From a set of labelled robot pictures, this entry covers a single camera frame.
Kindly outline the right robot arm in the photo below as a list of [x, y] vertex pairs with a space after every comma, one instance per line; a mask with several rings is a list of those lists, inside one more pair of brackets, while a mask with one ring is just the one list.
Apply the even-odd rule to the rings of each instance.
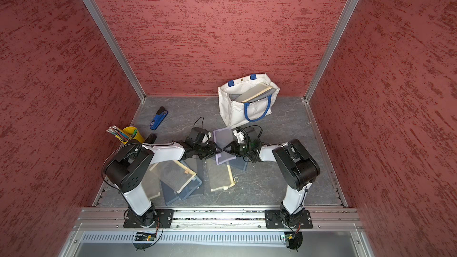
[[257, 125], [232, 130], [234, 139], [224, 152], [250, 163], [275, 162], [287, 183], [286, 195], [280, 204], [276, 219], [290, 229], [300, 230], [305, 217], [305, 200], [309, 189], [320, 175], [316, 160], [297, 140], [268, 145], [261, 141], [263, 129]]

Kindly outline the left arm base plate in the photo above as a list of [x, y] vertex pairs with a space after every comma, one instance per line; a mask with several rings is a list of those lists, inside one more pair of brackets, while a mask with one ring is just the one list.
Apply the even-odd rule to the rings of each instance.
[[175, 211], [173, 209], [149, 209], [137, 215], [131, 209], [124, 213], [124, 228], [170, 228]]

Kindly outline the purple mesh pouch back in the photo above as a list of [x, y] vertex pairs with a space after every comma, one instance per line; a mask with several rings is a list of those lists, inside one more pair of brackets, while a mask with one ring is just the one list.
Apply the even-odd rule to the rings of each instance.
[[230, 127], [219, 128], [213, 131], [213, 140], [216, 145], [222, 150], [215, 156], [217, 165], [224, 164], [231, 160], [236, 159], [236, 156], [224, 151], [226, 146], [229, 146], [233, 142], [233, 132]]

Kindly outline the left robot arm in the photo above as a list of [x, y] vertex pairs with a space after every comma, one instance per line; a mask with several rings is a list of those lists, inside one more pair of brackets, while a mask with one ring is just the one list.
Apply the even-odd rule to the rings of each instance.
[[213, 141], [213, 135], [202, 127], [193, 127], [185, 140], [168, 144], [141, 143], [130, 140], [106, 159], [102, 180], [118, 190], [127, 202], [127, 216], [143, 228], [159, 225], [154, 204], [142, 185], [151, 165], [168, 161], [183, 161], [194, 156], [212, 158], [223, 150]]

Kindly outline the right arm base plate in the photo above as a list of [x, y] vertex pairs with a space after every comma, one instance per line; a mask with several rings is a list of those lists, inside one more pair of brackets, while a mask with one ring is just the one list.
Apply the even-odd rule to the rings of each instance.
[[285, 209], [267, 209], [264, 214], [267, 228], [313, 228], [311, 214], [306, 209], [294, 215], [290, 215]]

